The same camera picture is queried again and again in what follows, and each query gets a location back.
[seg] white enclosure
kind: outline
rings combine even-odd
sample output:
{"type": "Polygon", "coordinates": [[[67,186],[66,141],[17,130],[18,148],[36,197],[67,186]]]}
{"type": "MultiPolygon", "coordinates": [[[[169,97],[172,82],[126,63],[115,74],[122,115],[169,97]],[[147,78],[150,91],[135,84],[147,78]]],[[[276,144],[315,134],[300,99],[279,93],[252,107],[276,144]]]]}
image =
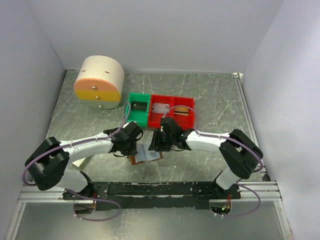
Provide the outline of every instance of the white enclosure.
{"type": "Polygon", "coordinates": [[[125,71],[244,73],[293,235],[319,238],[320,1],[10,0],[0,3],[0,30],[0,239],[64,70],[92,55],[125,71]]]}

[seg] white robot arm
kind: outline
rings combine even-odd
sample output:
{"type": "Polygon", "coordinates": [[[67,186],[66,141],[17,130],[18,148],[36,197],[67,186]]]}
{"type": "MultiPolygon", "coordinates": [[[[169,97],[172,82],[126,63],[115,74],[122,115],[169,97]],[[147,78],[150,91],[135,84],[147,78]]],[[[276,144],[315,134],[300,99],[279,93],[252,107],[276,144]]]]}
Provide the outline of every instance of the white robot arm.
{"type": "MultiPolygon", "coordinates": [[[[240,179],[248,179],[258,165],[257,159],[245,149],[237,149],[239,145],[223,138],[233,138],[245,144],[260,158],[261,150],[240,130],[231,133],[216,134],[220,137],[202,136],[204,132],[196,133],[194,129],[184,131],[171,117],[162,118],[161,128],[153,132],[149,151],[168,152],[173,147],[181,150],[204,150],[221,152],[228,167],[215,179],[215,183],[223,190],[228,190],[240,179]]],[[[30,161],[55,148],[65,146],[60,150],[47,155],[35,162],[29,169],[36,185],[40,190],[47,190],[53,186],[73,190],[76,193],[83,191],[90,183],[90,178],[81,171],[66,169],[68,164],[96,154],[121,152],[123,156],[135,156],[137,152],[137,140],[143,134],[143,130],[134,122],[129,122],[112,137],[115,129],[105,130],[98,135],[78,140],[58,142],[54,137],[47,138],[33,155],[26,161],[30,161]]]]}

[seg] purple cable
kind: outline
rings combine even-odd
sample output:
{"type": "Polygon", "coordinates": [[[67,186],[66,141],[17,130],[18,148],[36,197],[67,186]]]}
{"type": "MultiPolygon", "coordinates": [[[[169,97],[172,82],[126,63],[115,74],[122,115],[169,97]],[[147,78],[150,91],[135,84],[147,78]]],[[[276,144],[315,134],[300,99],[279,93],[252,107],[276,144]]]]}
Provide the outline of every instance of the purple cable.
{"type": "Polygon", "coordinates": [[[124,118],[124,121],[123,123],[121,124],[121,126],[115,130],[113,133],[111,133],[110,135],[106,136],[106,137],[98,137],[98,138],[95,138],[95,137],[92,137],[92,138],[88,138],[88,139],[84,139],[84,140],[80,140],[80,141],[77,141],[77,142],[74,142],[72,144],[65,144],[65,145],[62,145],[62,146],[57,146],[49,151],[46,151],[45,153],[37,156],[35,159],[33,159],[31,162],[28,163],[27,166],[25,166],[23,172],[22,172],[22,182],[24,185],[26,186],[36,186],[35,183],[28,183],[27,180],[26,180],[26,173],[28,171],[28,169],[32,166],[32,164],[34,164],[35,162],[37,162],[38,160],[42,159],[43,157],[47,156],[48,154],[51,154],[57,150],[60,150],[60,149],[63,149],[63,148],[66,148],[66,147],[72,147],[72,146],[76,146],[76,145],[79,145],[79,144],[83,144],[83,143],[88,143],[88,142],[93,142],[93,141],[98,141],[98,140],[107,140],[109,138],[111,138],[113,135],[115,135],[116,133],[118,133],[120,131],[120,129],[126,124],[127,120],[128,120],[128,117],[130,115],[130,111],[131,111],[131,104],[130,102],[127,102],[124,106],[124,109],[126,109],[127,105],[129,105],[129,108],[128,108],[128,112],[127,112],[127,115],[125,116],[124,118]]]}
{"type": "MultiPolygon", "coordinates": [[[[238,145],[240,145],[241,147],[243,147],[245,150],[247,150],[249,153],[251,153],[259,162],[260,166],[258,169],[254,170],[253,172],[256,173],[256,172],[259,172],[263,169],[263,166],[264,164],[262,163],[260,157],[254,152],[252,151],[250,148],[248,148],[246,145],[244,145],[243,143],[231,138],[231,137],[227,137],[227,136],[219,136],[219,135],[215,135],[215,134],[205,134],[205,133],[200,133],[198,131],[198,127],[200,125],[200,116],[199,114],[197,113],[196,110],[194,110],[193,108],[189,107],[189,106],[185,106],[185,105],[177,105],[177,106],[173,106],[171,108],[169,108],[167,110],[167,112],[163,115],[163,118],[166,117],[166,115],[170,112],[170,110],[174,109],[174,108],[177,108],[177,107],[184,107],[184,108],[188,108],[190,109],[191,111],[194,112],[195,116],[196,116],[196,119],[197,119],[197,123],[196,123],[196,126],[194,128],[194,131],[196,134],[198,134],[199,136],[203,136],[203,137],[210,137],[210,138],[218,138],[218,139],[226,139],[226,140],[229,140],[231,142],[234,142],[238,145]]],[[[215,216],[221,216],[223,218],[238,218],[238,217],[243,217],[243,216],[246,216],[246,215],[249,215],[249,214],[252,214],[253,212],[255,212],[256,210],[258,210],[258,208],[260,207],[261,205],[261,199],[259,197],[259,195],[252,189],[240,184],[240,183],[236,183],[238,186],[242,187],[242,188],[245,188],[247,190],[249,190],[250,192],[252,192],[254,195],[256,195],[256,197],[258,198],[258,205],[252,209],[251,211],[248,211],[248,212],[245,212],[245,213],[242,213],[242,214],[238,214],[238,215],[231,215],[231,216],[224,216],[224,215],[221,215],[221,214],[216,214],[215,216]]]]}
{"type": "Polygon", "coordinates": [[[259,168],[254,170],[253,172],[256,173],[256,172],[260,172],[263,168],[264,168],[264,164],[262,163],[260,157],[254,152],[252,151],[249,147],[247,147],[246,145],[244,145],[242,142],[239,142],[231,137],[228,137],[228,136],[219,136],[219,135],[215,135],[215,134],[205,134],[205,133],[200,133],[198,131],[198,127],[200,125],[200,116],[199,114],[197,113],[196,110],[194,110],[193,108],[189,107],[189,106],[185,106],[185,105],[177,105],[177,106],[173,106],[171,108],[169,108],[167,110],[167,112],[163,115],[163,118],[166,117],[166,115],[170,112],[170,110],[174,109],[174,108],[177,108],[177,107],[184,107],[184,108],[188,108],[190,110],[192,110],[196,116],[196,119],[197,119],[197,122],[196,122],[196,126],[194,128],[194,131],[196,134],[198,134],[199,136],[203,136],[203,137],[210,137],[210,138],[217,138],[217,139],[226,139],[226,140],[229,140],[231,142],[234,142],[238,145],[240,145],[241,147],[243,147],[245,150],[247,150],[249,153],[251,153],[259,162],[259,168]]]}
{"type": "Polygon", "coordinates": [[[76,218],[80,219],[80,220],[86,220],[86,221],[90,221],[90,222],[103,222],[103,221],[108,221],[108,220],[111,220],[111,219],[114,219],[114,218],[118,217],[120,212],[121,212],[121,206],[116,201],[111,201],[111,200],[106,200],[106,199],[99,199],[99,198],[92,198],[92,197],[86,197],[86,196],[82,196],[82,195],[80,195],[80,194],[78,194],[75,191],[72,191],[70,189],[66,189],[66,190],[69,191],[70,193],[72,193],[73,195],[79,197],[79,198],[82,198],[82,199],[85,199],[85,200],[92,200],[92,201],[96,201],[96,202],[110,203],[110,204],[117,205],[117,207],[119,208],[119,211],[113,216],[110,216],[110,217],[107,217],[107,218],[103,218],[103,219],[91,219],[91,218],[86,218],[86,217],[79,216],[76,213],[76,208],[75,208],[75,204],[74,204],[73,205],[74,216],[76,218]]]}

